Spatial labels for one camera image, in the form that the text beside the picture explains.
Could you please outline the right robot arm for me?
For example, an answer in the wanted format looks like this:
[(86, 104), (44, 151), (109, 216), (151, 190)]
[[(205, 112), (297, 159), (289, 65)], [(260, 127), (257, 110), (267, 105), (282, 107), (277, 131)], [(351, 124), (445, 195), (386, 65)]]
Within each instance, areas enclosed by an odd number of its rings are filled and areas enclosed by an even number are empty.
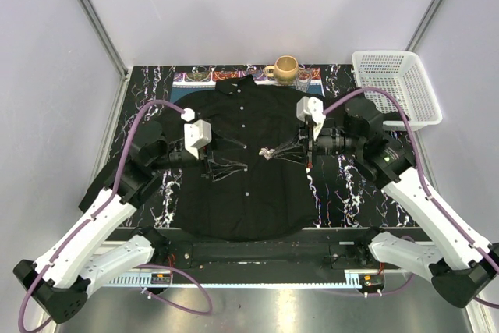
[(466, 307), (498, 275), (498, 245), (444, 201), (420, 171), (415, 152), (385, 133), (385, 115), (372, 101), (354, 97), (340, 105), (342, 122), (328, 128), (322, 101), (301, 98), (298, 136), (274, 156), (311, 169), (318, 155), (350, 154), (358, 172), (400, 204), (432, 242), (423, 246), (372, 228), (356, 242), (356, 263), (366, 268), (392, 264), (426, 279), (452, 306)]

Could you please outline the black button shirt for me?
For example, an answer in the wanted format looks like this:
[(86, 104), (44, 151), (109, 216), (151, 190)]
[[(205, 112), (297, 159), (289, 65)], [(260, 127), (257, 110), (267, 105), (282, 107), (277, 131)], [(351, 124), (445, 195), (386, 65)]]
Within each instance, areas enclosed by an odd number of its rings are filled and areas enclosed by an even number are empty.
[[(275, 239), (309, 227), (317, 209), (305, 168), (265, 158), (264, 148), (287, 147), (299, 134), (300, 92), (259, 85), (251, 76), (219, 81), (213, 90), (182, 97), (173, 109), (134, 130), (119, 194), (138, 188), (144, 205), (169, 169), (182, 173), (172, 224), (193, 235), (231, 241)], [(180, 109), (211, 125), (214, 156), (172, 161), (168, 149), (184, 137)]]

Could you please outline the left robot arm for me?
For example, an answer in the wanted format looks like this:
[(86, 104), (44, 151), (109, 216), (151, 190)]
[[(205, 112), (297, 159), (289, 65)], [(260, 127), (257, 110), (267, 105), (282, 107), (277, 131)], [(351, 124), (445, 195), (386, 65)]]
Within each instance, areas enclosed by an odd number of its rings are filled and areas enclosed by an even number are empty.
[(46, 253), (14, 267), (27, 291), (21, 308), (25, 310), (33, 299), (49, 321), (65, 323), (98, 289), (127, 271), (171, 265), (171, 243), (152, 227), (140, 228), (103, 255), (94, 253), (159, 189), (161, 172), (200, 166), (213, 178), (214, 153), (230, 142), (204, 120), (183, 125), (175, 141), (166, 139), (157, 122), (133, 124), (121, 155), (109, 161), (90, 185), (82, 201), (83, 216)]

